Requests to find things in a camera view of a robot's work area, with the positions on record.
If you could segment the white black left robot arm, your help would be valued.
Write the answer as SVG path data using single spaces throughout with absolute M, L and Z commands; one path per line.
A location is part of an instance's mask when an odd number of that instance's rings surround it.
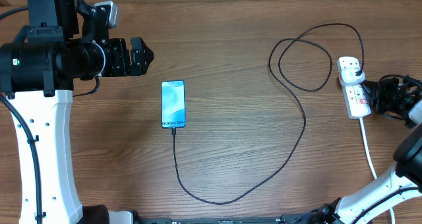
M 134 211 L 83 206 L 70 120 L 74 81 L 141 76 L 154 58 L 140 37 L 110 38 L 112 1 L 27 0 L 28 25 L 1 46 L 1 103 L 11 112 L 22 183 L 21 223 L 139 223 Z

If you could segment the black smartphone lit screen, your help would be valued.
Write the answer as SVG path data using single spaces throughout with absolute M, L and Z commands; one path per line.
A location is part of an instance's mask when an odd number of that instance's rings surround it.
M 185 82 L 161 83 L 162 128 L 182 128 L 186 125 Z

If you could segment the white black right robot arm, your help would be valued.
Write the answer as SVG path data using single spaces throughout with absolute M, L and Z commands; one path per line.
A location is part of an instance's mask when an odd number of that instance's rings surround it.
M 360 191 L 321 206 L 309 223 L 370 223 L 406 200 L 421 196 L 421 81 L 388 74 L 379 81 L 364 81 L 346 104 L 359 110 L 352 118 L 363 121 L 372 111 L 403 120 L 413 132 L 398 146 L 393 164 Z

